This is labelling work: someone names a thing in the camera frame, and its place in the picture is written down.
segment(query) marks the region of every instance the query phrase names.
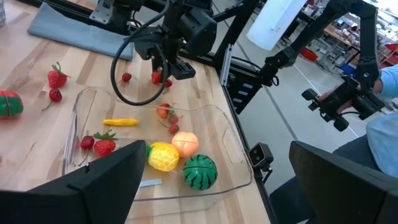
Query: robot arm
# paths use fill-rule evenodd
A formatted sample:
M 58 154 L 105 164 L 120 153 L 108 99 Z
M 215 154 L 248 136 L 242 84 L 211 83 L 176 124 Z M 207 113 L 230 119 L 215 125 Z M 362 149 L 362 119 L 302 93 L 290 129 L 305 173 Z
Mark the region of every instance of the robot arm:
M 324 28 L 335 19 L 352 12 L 361 18 L 361 56 L 355 70 L 356 79 L 343 77 L 344 83 L 335 89 L 326 99 L 320 101 L 312 89 L 303 92 L 306 100 L 311 100 L 309 108 L 313 111 L 320 109 L 321 117 L 329 122 L 333 120 L 335 128 L 343 131 L 348 122 L 338 114 L 337 109 L 351 101 L 358 111 L 360 119 L 366 119 L 379 111 L 384 103 L 372 93 L 374 83 L 380 77 L 378 60 L 376 57 L 376 19 L 377 9 L 361 0 L 331 0 L 323 14 L 310 26 L 303 30 L 297 39 L 286 49 L 273 57 L 267 57 L 265 65 L 259 72 L 262 83 L 271 86 L 272 79 L 280 68 L 292 66 L 299 52 Z

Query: toy peach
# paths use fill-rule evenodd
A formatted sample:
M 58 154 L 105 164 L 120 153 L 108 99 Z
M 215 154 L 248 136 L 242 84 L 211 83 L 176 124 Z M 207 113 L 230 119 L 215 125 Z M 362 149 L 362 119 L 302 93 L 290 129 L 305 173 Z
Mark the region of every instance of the toy peach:
M 197 136 L 189 132 L 179 132 L 172 139 L 172 145 L 177 148 L 180 157 L 189 158 L 199 150 Z

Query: blue towel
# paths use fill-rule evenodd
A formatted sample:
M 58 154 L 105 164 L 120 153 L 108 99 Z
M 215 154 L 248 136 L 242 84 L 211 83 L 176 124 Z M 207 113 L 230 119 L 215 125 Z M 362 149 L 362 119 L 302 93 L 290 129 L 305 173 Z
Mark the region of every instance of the blue towel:
M 75 47 L 114 56 L 126 36 L 89 26 L 69 19 L 43 2 L 33 19 L 28 33 L 56 40 Z M 132 44 L 122 52 L 120 58 L 132 59 Z

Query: toy watermelon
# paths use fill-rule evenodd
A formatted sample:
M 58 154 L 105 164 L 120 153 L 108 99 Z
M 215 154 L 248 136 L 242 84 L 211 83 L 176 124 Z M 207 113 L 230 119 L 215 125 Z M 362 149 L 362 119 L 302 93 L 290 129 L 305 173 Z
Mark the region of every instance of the toy watermelon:
M 184 164 L 185 183 L 195 190 L 207 190 L 217 180 L 217 167 L 212 159 L 203 154 L 189 158 Z
M 0 119 L 14 118 L 23 110 L 24 105 L 17 93 L 0 91 Z

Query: yellow banana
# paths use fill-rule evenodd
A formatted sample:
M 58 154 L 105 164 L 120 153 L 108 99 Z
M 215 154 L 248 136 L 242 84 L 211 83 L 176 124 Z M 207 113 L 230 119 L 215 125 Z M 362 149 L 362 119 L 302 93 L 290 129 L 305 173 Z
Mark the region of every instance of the yellow banana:
M 105 119 L 104 124 L 113 126 L 135 126 L 139 122 L 137 119 Z

